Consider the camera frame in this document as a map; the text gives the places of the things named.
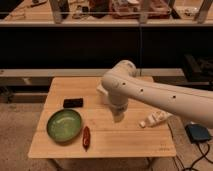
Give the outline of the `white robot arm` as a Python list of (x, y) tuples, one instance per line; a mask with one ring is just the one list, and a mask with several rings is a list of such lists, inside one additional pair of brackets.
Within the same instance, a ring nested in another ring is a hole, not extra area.
[(123, 114), (128, 99), (134, 99), (213, 129), (213, 92), (143, 81), (136, 72), (131, 61), (122, 60), (101, 78), (114, 115)]

